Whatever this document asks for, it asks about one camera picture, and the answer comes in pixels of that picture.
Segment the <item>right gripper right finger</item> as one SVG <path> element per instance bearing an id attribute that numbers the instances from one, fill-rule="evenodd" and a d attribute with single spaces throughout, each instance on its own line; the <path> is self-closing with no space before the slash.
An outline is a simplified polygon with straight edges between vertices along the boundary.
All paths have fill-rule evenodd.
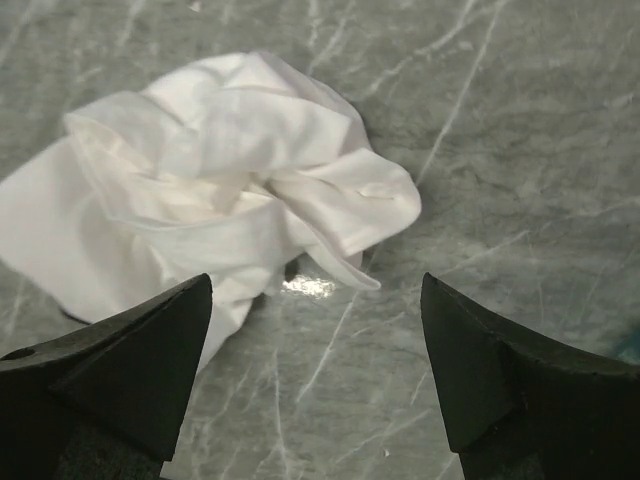
<path id="1" fill-rule="evenodd" d="M 638 366 L 546 337 L 431 274 L 421 318 L 465 478 L 638 478 Z"/>

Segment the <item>white printed t-shirt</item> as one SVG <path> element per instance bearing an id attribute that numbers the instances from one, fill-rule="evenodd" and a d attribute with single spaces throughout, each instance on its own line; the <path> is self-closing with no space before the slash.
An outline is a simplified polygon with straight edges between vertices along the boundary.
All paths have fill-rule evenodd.
<path id="1" fill-rule="evenodd" d="M 2 262 L 88 323 L 206 274 L 203 362 L 301 255 L 378 289 L 364 251 L 422 208 L 356 109 L 267 52 L 187 64 L 63 123 L 60 140 L 1 183 Z"/>

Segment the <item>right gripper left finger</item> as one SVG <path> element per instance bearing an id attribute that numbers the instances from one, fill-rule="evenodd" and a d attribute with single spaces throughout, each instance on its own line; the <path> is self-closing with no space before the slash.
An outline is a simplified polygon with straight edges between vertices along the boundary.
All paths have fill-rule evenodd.
<path id="1" fill-rule="evenodd" d="M 211 311 L 211 280 L 201 274 L 2 356 L 2 478 L 160 478 L 175 453 Z"/>

